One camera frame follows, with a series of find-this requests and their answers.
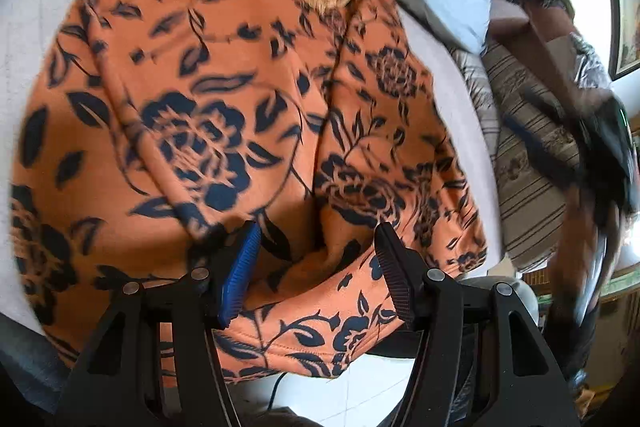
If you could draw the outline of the small striped floral cushion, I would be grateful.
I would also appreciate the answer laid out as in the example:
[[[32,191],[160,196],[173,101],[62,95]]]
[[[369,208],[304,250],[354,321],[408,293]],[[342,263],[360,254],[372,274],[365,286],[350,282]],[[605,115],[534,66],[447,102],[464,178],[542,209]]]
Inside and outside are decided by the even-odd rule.
[[[498,155],[500,121],[498,107],[490,87],[484,64],[478,55],[462,49],[450,51],[468,89],[480,130],[482,130],[491,164],[495,165]]]

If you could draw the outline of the brown pink sofa backrest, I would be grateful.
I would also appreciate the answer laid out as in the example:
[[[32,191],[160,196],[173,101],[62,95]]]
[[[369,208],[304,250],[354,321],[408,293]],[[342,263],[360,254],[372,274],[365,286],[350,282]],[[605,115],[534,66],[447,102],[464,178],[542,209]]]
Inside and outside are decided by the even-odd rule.
[[[590,113],[611,98],[608,88],[581,88],[555,61],[548,43],[577,32],[567,12],[526,2],[491,0],[488,35],[504,46],[570,113]]]

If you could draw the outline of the orange black floral blouse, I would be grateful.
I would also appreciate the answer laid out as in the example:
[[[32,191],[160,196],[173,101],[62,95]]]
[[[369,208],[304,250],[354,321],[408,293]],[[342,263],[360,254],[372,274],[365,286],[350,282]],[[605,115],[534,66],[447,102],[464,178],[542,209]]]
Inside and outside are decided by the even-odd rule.
[[[74,0],[10,200],[23,288],[61,361],[114,289],[178,279],[210,233],[253,220],[243,308],[216,334],[224,377],[341,375],[399,326],[380,222],[450,277],[486,259],[435,72],[395,0]]]

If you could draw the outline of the white grey crumpled cloth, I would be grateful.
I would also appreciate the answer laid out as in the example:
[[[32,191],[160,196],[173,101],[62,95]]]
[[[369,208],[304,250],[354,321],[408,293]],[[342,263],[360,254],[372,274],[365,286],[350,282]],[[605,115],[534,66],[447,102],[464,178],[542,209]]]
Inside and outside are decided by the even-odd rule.
[[[580,89],[610,89],[612,80],[593,46],[572,32],[570,43],[575,52],[573,80]]]

